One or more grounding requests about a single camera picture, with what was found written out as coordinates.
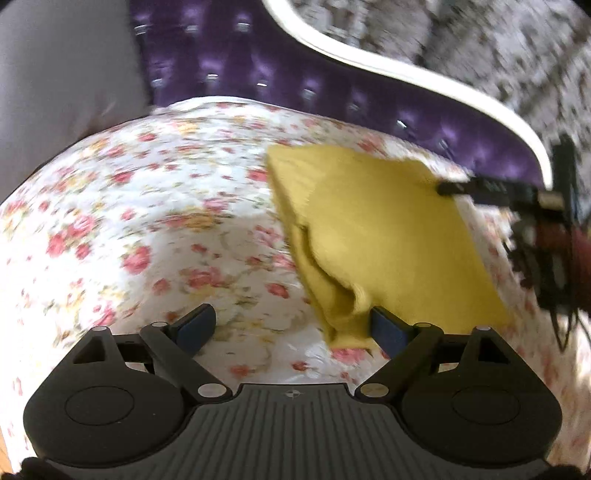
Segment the dark red gloved hand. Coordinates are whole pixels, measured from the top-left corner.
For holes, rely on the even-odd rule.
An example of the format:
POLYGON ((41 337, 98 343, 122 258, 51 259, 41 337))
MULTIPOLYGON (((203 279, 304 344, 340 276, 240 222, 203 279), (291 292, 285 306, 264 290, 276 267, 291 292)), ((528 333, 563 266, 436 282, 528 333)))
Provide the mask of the dark red gloved hand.
POLYGON ((541 308, 590 312, 590 237, 581 228, 525 219, 512 226, 512 240, 512 268, 541 308))

